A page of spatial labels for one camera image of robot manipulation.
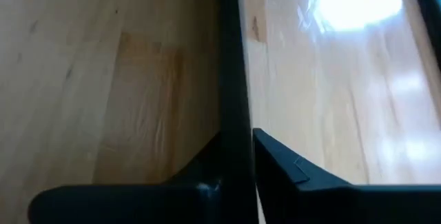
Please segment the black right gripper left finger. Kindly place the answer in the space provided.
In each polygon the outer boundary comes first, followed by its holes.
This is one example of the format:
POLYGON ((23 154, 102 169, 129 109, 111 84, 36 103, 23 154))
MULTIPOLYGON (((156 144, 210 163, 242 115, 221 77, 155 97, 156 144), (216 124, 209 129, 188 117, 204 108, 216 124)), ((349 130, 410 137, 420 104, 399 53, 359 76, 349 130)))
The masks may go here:
POLYGON ((221 178, 216 134, 180 171, 159 184, 64 185, 38 193, 30 224, 215 224, 221 178))

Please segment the black duct cover strip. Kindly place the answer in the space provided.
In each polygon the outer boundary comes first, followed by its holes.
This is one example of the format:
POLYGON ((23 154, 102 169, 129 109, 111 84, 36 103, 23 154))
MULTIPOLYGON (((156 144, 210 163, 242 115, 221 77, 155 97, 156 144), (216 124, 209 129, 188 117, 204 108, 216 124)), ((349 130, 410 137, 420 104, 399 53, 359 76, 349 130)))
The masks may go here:
POLYGON ((254 148, 249 118, 238 0, 218 0, 220 150, 226 224, 258 224, 254 148))

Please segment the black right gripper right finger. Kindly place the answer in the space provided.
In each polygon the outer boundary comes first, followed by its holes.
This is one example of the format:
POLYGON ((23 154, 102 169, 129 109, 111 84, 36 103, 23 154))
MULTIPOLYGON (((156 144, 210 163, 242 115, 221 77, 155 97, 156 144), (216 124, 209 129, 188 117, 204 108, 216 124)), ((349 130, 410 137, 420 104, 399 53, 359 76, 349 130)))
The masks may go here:
POLYGON ((266 224, 441 224, 441 185, 354 185, 253 130, 266 224))

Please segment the black aluminium frame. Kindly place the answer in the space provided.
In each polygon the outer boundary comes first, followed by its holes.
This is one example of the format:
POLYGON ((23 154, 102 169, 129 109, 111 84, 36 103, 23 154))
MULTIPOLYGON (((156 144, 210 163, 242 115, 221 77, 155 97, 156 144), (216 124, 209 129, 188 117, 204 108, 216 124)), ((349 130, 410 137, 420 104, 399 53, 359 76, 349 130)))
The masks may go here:
POLYGON ((441 71, 441 0, 418 0, 418 5, 441 71))

